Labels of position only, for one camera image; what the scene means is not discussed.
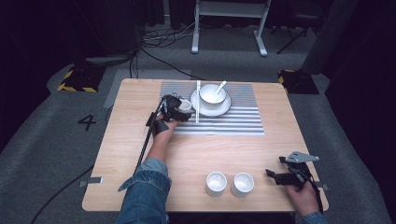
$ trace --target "gray floor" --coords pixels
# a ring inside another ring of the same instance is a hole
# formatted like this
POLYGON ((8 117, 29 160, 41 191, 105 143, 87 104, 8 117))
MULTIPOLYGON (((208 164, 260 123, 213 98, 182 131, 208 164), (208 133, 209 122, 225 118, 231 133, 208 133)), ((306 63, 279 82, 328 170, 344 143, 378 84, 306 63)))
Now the gray floor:
MULTIPOLYGON (((263 58, 253 28, 206 30, 195 55, 191 54, 191 36, 166 48, 145 50, 204 79, 277 82, 278 70, 301 66, 315 39, 309 33, 276 55, 289 35, 284 30, 270 35, 265 29, 269 55, 263 58)), ((107 96, 119 69, 128 69, 129 64, 107 68, 97 93, 56 91, 69 66, 49 80, 50 97, 0 154, 0 223, 29 223, 54 193, 95 162, 106 130, 107 96), (85 132, 85 125, 78 121, 90 114, 97 123, 85 132)), ((163 73, 164 79, 179 76, 142 51, 138 69, 170 70, 163 73)), ((348 142, 323 93, 329 80, 323 75, 314 76, 314 80, 320 95, 293 94, 289 99, 310 153, 321 158, 316 162, 320 179, 331 188, 326 192, 330 209, 325 217, 330 223, 391 223, 378 185, 348 142)), ((89 176, 87 173, 80 180, 89 176)), ((36 223, 114 223, 118 213, 81 208, 84 189, 77 184, 56 197, 36 223)))

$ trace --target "white plate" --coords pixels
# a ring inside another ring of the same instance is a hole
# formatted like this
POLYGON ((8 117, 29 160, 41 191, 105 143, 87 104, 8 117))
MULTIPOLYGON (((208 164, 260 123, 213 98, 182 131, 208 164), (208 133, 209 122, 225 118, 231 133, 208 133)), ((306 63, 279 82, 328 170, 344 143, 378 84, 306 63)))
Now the white plate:
MULTIPOLYGON (((196 110, 197 107, 197 90, 195 90, 192 95, 191 95, 191 104, 192 107, 196 110)), ((205 117, 210 117, 214 118, 217 116, 220 116, 222 114, 225 114, 230 107, 231 107, 231 97, 227 93, 227 96, 225 97, 225 100, 220 103, 218 106, 207 106, 207 102, 201 99, 199 97, 200 103, 199 103, 199 113, 202 114, 205 117)))

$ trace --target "printed number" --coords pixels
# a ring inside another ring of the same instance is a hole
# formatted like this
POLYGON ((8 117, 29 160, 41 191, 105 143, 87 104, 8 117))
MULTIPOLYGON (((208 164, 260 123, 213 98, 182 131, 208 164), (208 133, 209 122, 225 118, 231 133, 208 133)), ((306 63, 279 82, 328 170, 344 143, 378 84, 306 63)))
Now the printed number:
POLYGON ((85 132, 87 132, 90 129, 91 124, 96 123, 96 121, 92 121, 92 120, 93 120, 93 115, 89 115, 89 116, 79 120, 78 123, 87 124, 87 127, 85 128, 85 132))

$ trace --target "white stand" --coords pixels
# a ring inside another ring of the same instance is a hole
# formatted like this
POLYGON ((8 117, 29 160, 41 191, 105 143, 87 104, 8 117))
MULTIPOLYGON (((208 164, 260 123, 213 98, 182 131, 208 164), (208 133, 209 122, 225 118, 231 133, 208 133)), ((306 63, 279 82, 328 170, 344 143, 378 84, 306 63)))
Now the white stand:
POLYGON ((253 31, 260 55, 266 57, 267 50, 262 42, 262 29, 267 19, 268 10, 271 0, 266 0, 265 4, 249 4, 249 3, 228 3, 228 2, 201 2, 196 0, 195 8, 195 27, 192 38, 192 53, 198 53, 199 44, 199 17, 206 16, 227 16, 227 17, 248 17, 262 18, 260 20, 259 30, 253 31))

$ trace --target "denim sleeve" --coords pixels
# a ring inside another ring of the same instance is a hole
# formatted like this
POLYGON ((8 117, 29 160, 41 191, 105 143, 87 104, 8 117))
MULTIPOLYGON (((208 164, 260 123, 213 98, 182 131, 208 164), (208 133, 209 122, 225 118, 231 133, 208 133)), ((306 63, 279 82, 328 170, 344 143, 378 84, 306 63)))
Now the denim sleeve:
POLYGON ((145 160, 119 188, 127 191, 117 223, 166 223, 165 202, 171 184, 165 163, 145 160))
POLYGON ((320 212, 315 212, 303 217, 300 224, 328 224, 328 222, 320 212))

